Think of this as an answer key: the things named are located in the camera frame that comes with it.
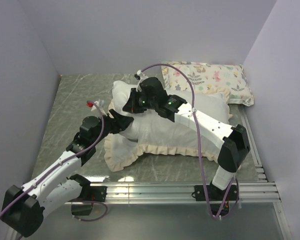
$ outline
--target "cable tie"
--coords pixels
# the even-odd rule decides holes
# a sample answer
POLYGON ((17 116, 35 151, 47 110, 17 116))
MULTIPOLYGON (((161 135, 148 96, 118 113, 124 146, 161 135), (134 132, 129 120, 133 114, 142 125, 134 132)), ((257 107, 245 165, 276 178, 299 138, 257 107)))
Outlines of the cable tie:
POLYGON ((197 109, 196 109, 195 107, 193 107, 193 108, 191 109, 191 113, 190 113, 189 118, 191 118, 192 115, 193 115, 196 111, 197 111, 197 109))
POLYGON ((141 83, 143 80, 147 79, 148 77, 147 77, 147 75, 145 75, 141 70, 138 70, 138 71, 136 72, 136 75, 139 77, 139 81, 138 81, 138 83, 137 83, 137 85, 136 85, 136 91, 137 91, 137 92, 141 92, 142 89, 141 89, 141 87, 140 87, 140 83, 141 83))

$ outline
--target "black bracket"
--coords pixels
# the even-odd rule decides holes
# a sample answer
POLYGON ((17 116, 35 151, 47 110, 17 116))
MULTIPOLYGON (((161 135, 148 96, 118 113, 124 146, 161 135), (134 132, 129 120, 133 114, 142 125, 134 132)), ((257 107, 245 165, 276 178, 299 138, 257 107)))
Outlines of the black bracket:
MULTIPOLYGON (((215 187, 212 182, 210 185, 206 186, 208 190, 209 200, 210 201, 222 201, 226 190, 220 190, 217 187, 215 187)), ((203 185, 195 185, 194 186, 194 192, 191 194, 191 196, 195 199, 197 202, 203 202, 206 201, 206 196, 204 192, 204 186, 203 185)), ((225 216, 230 211, 230 205, 229 201, 235 201, 238 197, 238 189, 237 185, 231 185, 230 190, 228 192, 225 204, 223 205, 223 208, 220 212, 220 216, 225 216)), ((217 215, 218 210, 220 208, 221 204, 218 203, 212 203, 210 204, 211 212, 213 215, 217 215)))
POLYGON ((250 152, 248 133, 244 126, 238 124, 232 127, 232 133, 223 138, 218 164, 230 173, 236 173, 250 152))
MULTIPOLYGON (((226 190, 220 191, 219 194, 213 194, 213 187, 210 185, 206 185, 206 188, 208 190, 209 200, 210 201, 222 201, 224 198, 224 195, 226 193, 226 190)), ((228 197, 229 201, 235 201, 237 199, 237 185, 233 184, 230 187, 228 197)), ((195 199, 196 202, 203 202, 206 201, 206 196, 204 192, 204 186, 203 185, 195 185, 194 186, 194 192, 192 193, 192 197, 195 199)))
MULTIPOLYGON (((105 202, 106 195, 107 195, 107 187, 106 186, 93 186, 90 187, 91 191, 91 198, 88 199, 80 199, 80 200, 87 200, 87 201, 95 201, 95 202, 105 202)), ((87 203, 87 204, 80 204, 80 205, 72 205, 71 206, 71 213, 73 216, 89 216, 92 212, 94 204, 87 203)))
MULTIPOLYGON (((79 174, 75 174, 70 177, 71 180, 75 180, 82 186, 82 190, 78 200, 83 201, 95 201, 95 202, 104 202, 106 200, 107 195, 107 187, 106 186, 93 186, 91 187, 91 182, 86 179, 84 176, 79 174)), ((80 204, 80 205, 72 205, 71 213, 74 216, 88 216, 91 214, 94 204, 80 204)))
MULTIPOLYGON (((13 185, 4 196, 2 210, 24 191, 13 185)), ((40 227, 44 220, 44 207, 40 207, 35 196, 26 194, 1 216, 1 220, 16 230, 25 238, 31 236, 40 227)))

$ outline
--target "cream ruffle trim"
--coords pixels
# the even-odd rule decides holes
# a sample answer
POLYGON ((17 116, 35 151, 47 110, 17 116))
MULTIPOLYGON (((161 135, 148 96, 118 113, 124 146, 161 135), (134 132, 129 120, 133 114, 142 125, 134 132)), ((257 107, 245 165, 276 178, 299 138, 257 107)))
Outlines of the cream ruffle trim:
MULTIPOLYGON (((214 89, 208 90, 205 94, 215 94, 215 93, 224 93, 225 96, 225 103, 228 104, 230 99, 230 90, 226 87, 217 87, 214 89)), ((111 101, 108 109, 113 109, 114 103, 113 100, 111 101)), ((230 108, 227 105, 228 110, 228 118, 230 119, 232 115, 230 114, 230 108)), ((117 172, 124 169, 124 167, 130 166, 133 162, 135 162, 138 157, 143 155, 144 153, 148 154, 154 154, 154 155, 176 155, 180 154, 183 156, 192 156, 192 157, 198 157, 198 149, 196 148, 190 148, 190 147, 173 147, 173 146, 156 146, 151 144, 138 144, 131 154, 127 156, 123 161, 121 162, 114 162, 112 158, 112 137, 113 134, 109 134, 104 138, 104 160, 107 166, 109 167, 110 171, 117 172)), ((212 154, 210 152, 202 152, 202 156, 208 158, 210 161, 215 161, 217 163, 218 156, 215 154, 212 154)))

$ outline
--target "metal frame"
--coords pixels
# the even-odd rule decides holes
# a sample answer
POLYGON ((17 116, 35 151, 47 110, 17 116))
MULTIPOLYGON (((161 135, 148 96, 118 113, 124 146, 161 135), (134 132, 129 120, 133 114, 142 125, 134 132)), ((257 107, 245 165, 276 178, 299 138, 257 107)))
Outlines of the metal frame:
POLYGON ((238 106, 239 112, 240 112, 240 117, 241 117, 241 121, 243 126, 245 127, 245 129, 247 130, 248 133, 248 139, 249 139, 249 143, 250 143, 250 147, 251 147, 251 154, 252 154, 252 158, 253 158, 253 162, 255 165, 255 170, 258 173, 258 178, 259 181, 258 182, 268 182, 267 176, 265 174, 265 170, 264 167, 261 163, 260 160, 260 156, 257 150, 257 146, 255 143, 255 139, 254 136, 252 134, 251 128, 250 128, 250 124, 249 124, 249 120, 245 111, 245 107, 243 105, 239 105, 238 106))
POLYGON ((274 202, 273 206, 283 235, 283 239, 293 240, 282 202, 274 202))
MULTIPOLYGON (((202 204, 191 193, 202 182, 127 183, 103 182, 91 186, 107 186, 107 204, 202 204)), ((243 182, 239 184, 242 203, 279 203, 280 196, 273 182, 243 182)))

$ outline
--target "purple tube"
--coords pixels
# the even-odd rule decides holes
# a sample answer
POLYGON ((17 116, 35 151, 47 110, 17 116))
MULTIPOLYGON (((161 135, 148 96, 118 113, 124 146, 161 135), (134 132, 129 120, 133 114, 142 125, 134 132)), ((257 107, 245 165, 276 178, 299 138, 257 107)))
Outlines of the purple tube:
POLYGON ((104 206, 104 208, 105 208, 104 213, 101 216, 99 216, 97 218, 94 218, 94 219, 82 219, 80 217, 74 216, 75 219, 78 219, 78 220, 80 220, 82 222, 94 222, 94 221, 97 221, 99 219, 102 219, 107 214, 107 212, 108 212, 108 206, 105 203, 100 202, 100 201, 86 201, 86 200, 78 200, 77 201, 77 200, 73 200, 73 202, 88 203, 88 204, 99 204, 99 205, 104 206))
MULTIPOLYGON (((157 66, 170 67, 170 68, 176 70, 177 72, 179 72, 185 78, 185 80, 188 82, 188 84, 190 86, 190 89, 191 89, 191 93, 192 93, 191 106, 192 106, 192 108, 194 108, 195 107, 195 91, 194 91, 194 88, 193 88, 189 78, 182 71, 180 71, 178 68, 176 68, 175 66, 166 64, 166 63, 158 63, 158 64, 153 64, 153 65, 145 67, 144 69, 141 70, 141 72, 144 72, 144 71, 146 71, 150 68, 157 67, 157 66)), ((234 178, 231 179, 231 181, 230 181, 230 183, 229 183, 229 185, 228 185, 228 187, 225 191, 225 194, 224 194, 223 200, 221 202, 220 208, 219 208, 216 216, 214 216, 213 213, 212 213, 212 210, 211 210, 211 206, 210 206, 209 194, 208 194, 208 189, 207 189, 207 182, 206 182, 205 171, 204 171, 204 164, 203 164, 203 161, 202 161, 200 126, 199 126, 199 123, 198 123, 196 112, 193 112, 193 119, 194 119, 194 122, 195 122, 196 133, 197 133, 197 138, 198 138, 198 156, 199 156, 199 165, 200 165, 200 171, 201 171, 201 177, 202 177, 202 183, 203 183, 203 191, 204 191, 204 195, 205 195, 205 199, 206 199, 206 203, 207 203, 207 207, 208 207, 208 212, 209 212, 210 216, 213 219, 217 220, 217 219, 219 219, 219 214, 221 213, 222 208, 225 205, 227 195, 230 191, 230 187, 231 187, 232 182, 234 181, 234 178)), ((239 200, 239 183, 238 183, 237 179, 235 179, 235 180, 237 182, 237 195, 236 195, 237 199, 235 201, 235 204, 234 204, 233 208, 237 205, 238 200, 239 200)), ((223 216, 222 218, 228 216, 232 212, 232 210, 227 215, 223 216)))

